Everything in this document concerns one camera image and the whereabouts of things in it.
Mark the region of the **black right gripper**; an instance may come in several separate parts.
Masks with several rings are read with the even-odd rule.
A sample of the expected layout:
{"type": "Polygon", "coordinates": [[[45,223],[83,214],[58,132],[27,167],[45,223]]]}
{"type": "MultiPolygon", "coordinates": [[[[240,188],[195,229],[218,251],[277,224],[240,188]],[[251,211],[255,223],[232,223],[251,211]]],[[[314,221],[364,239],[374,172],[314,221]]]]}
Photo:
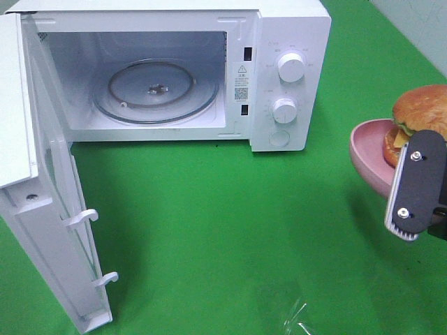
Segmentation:
{"type": "Polygon", "coordinates": [[[427,229],[427,232],[433,237],[442,239],[444,241],[447,240],[446,208],[437,207],[434,209],[430,220],[430,226],[427,229]]]}

